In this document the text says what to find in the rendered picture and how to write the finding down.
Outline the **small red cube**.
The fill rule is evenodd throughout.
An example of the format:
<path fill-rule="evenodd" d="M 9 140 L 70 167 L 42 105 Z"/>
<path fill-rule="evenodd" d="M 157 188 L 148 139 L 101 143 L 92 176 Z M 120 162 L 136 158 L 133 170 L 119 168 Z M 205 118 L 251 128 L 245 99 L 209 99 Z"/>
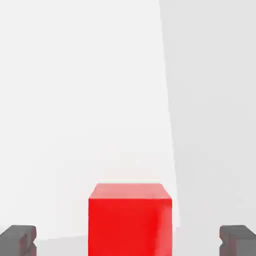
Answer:
<path fill-rule="evenodd" d="M 98 183 L 88 256 L 173 256 L 172 198 L 160 183 Z"/>

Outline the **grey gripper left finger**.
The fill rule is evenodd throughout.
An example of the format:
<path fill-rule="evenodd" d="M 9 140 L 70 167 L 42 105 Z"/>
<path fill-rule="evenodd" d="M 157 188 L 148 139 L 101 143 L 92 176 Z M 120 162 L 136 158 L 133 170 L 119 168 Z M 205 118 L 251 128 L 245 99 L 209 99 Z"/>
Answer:
<path fill-rule="evenodd" d="M 0 256 L 37 256 L 34 225 L 11 225 L 0 234 Z"/>

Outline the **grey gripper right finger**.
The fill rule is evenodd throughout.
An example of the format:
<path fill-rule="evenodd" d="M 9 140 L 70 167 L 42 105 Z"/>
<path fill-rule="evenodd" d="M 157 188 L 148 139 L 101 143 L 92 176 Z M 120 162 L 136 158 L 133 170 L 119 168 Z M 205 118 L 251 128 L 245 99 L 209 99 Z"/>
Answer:
<path fill-rule="evenodd" d="M 222 225 L 219 238 L 219 256 L 256 256 L 256 234 L 245 225 Z"/>

